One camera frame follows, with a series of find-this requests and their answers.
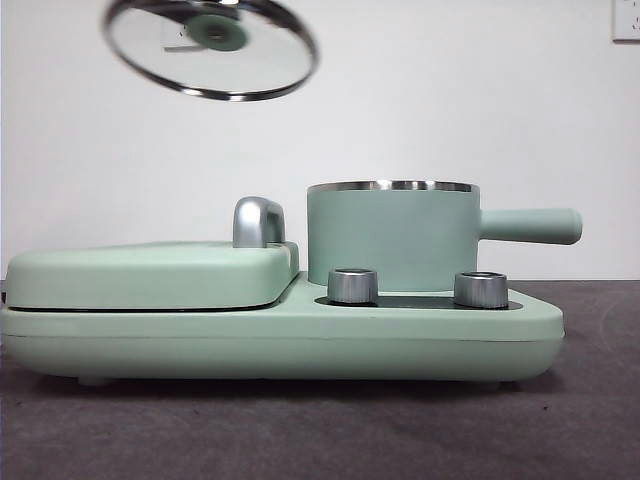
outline stainless steel rim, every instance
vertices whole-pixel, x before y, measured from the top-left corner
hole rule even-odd
[[[322,183],[309,187],[307,193],[344,190],[444,190],[447,192],[480,193],[480,188],[477,185],[436,180],[365,180],[359,182]]]
[[[252,102],[256,100],[268,100],[271,98],[281,97],[300,88],[318,68],[318,48],[316,47],[316,43],[309,33],[309,30],[289,10],[270,0],[238,0],[236,3],[229,3],[227,0],[201,0],[189,3],[191,3],[194,8],[203,8],[207,5],[214,5],[228,9],[251,11],[253,13],[257,13],[269,18],[273,23],[276,23],[277,25],[288,28],[289,30],[295,32],[298,37],[300,37],[300,39],[304,42],[307,49],[309,50],[309,54],[311,56],[311,68],[304,77],[297,80],[296,82],[271,90],[248,92],[212,90],[169,80],[149,70],[146,70],[141,65],[131,60],[124,54],[124,52],[113,40],[113,37],[111,35],[112,22],[118,15],[120,15],[128,8],[144,8],[145,6],[159,5],[171,6],[181,2],[184,2],[184,0],[115,0],[108,8],[102,23],[102,30],[107,44],[123,62],[125,62],[136,72],[138,72],[143,77],[148,78],[149,80],[152,80],[167,88],[171,88],[172,90],[177,90],[181,93],[185,93],[187,95],[209,98],[213,100],[226,100],[230,102]]]

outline appliance foot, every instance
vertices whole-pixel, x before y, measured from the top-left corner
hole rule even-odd
[[[115,382],[115,378],[78,377],[78,383],[83,387],[105,387],[113,382]]]

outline white wall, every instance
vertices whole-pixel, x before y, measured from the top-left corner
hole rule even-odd
[[[288,0],[322,65],[283,99],[155,86],[98,31],[104,1],[3,2],[3,271],[18,252],[229,239],[235,201],[338,180],[477,183],[485,208],[574,206],[576,246],[483,242],[512,278],[640,278],[640,45],[606,0]]]

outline wall outlet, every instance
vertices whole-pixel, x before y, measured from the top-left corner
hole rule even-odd
[[[613,0],[613,41],[640,42],[640,0]]]

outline appliance base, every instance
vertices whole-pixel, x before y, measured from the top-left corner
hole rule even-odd
[[[3,343],[25,367],[78,377],[514,381],[553,363],[562,312],[510,291],[516,310],[338,307],[299,275],[268,308],[32,312],[5,307]],[[450,296],[447,293],[415,295]]]

